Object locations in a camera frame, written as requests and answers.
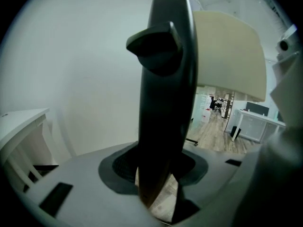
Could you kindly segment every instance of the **gray wood plank floor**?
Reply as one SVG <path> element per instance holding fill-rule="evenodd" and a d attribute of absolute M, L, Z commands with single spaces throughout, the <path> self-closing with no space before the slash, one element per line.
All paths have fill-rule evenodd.
<path fill-rule="evenodd" d="M 205 125 L 201 123 L 196 127 L 190 125 L 187 138 L 198 141 L 197 147 L 200 148 L 238 154 L 246 154 L 250 148 L 259 145 L 242 137 L 238 137 L 232 142 L 230 135 L 224 132 L 227 122 L 228 120 L 222 118 L 219 112 L 211 111 L 209 123 Z M 171 222 L 176 205 L 177 190 L 178 182 L 171 175 L 157 199 L 149 208 L 153 216 Z"/>

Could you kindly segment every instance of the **black knob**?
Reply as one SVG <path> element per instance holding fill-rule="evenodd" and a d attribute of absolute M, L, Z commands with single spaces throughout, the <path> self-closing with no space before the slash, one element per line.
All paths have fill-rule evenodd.
<path fill-rule="evenodd" d="M 148 70 L 176 68 L 182 58 L 182 44 L 173 22 L 149 27 L 129 37 L 126 48 Z"/>

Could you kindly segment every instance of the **beige panel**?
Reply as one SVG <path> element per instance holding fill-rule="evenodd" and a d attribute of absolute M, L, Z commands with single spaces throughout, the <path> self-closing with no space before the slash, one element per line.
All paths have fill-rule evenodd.
<path fill-rule="evenodd" d="M 198 38 L 198 86 L 223 87 L 265 101 L 266 65 L 257 32 L 224 13 L 193 14 Z"/>

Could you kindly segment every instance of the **white table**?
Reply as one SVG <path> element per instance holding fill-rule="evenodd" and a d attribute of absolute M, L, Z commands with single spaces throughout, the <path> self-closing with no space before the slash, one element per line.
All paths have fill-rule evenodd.
<path fill-rule="evenodd" d="M 244 111 L 244 110 L 240 110 L 240 109 L 237 109 L 237 113 L 240 114 L 240 119 L 239 119 L 239 122 L 238 122 L 238 125 L 237 125 L 237 129 L 236 129 L 235 133 L 233 134 L 232 141 L 234 141 L 236 136 L 237 136 L 237 133 L 238 133 L 239 128 L 241 126 L 242 119 L 243 119 L 244 115 L 246 115 L 248 117 L 263 120 L 263 121 L 265 121 L 265 123 L 270 123 L 270 124 L 276 125 L 275 134 L 278 133 L 280 126 L 285 127 L 285 123 L 277 121 L 277 120 L 273 120 L 271 118 L 268 118 L 267 116 L 263 116 L 263 115 L 260 115 L 258 113 L 248 112 L 248 111 Z"/>
<path fill-rule="evenodd" d="M 35 177 L 38 179 L 42 178 L 31 164 L 23 149 L 17 148 L 17 146 L 34 129 L 42 125 L 42 135 L 52 156 L 55 159 L 60 156 L 47 125 L 45 115 L 47 112 L 49 112 L 49 109 L 45 108 L 8 112 L 0 116 L 0 163 L 3 166 L 4 163 L 8 161 L 20 179 L 29 187 L 33 186 L 34 183 L 21 170 L 15 159 L 10 156 L 10 154 L 16 149 Z"/>

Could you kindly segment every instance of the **black trash bin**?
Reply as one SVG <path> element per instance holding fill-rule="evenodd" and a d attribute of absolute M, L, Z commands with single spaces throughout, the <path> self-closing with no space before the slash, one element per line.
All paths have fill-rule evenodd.
<path fill-rule="evenodd" d="M 233 137 L 234 133 L 236 132 L 236 129 L 237 129 L 237 126 L 233 126 L 232 131 L 231 131 L 231 137 Z M 239 136 L 240 132 L 241 132 L 241 129 L 239 128 L 238 133 L 237 133 L 235 139 L 237 139 L 237 137 Z"/>

